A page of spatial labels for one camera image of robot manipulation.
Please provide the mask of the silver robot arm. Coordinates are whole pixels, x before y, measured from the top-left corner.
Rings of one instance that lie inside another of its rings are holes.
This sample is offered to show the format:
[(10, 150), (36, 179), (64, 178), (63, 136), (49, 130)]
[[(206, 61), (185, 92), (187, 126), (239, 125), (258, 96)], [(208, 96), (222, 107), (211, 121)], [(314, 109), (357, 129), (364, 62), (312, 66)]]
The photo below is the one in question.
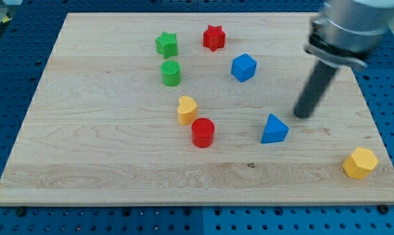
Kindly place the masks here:
[(361, 70), (394, 16), (394, 0), (332, 0), (311, 19), (305, 51), (327, 65)]

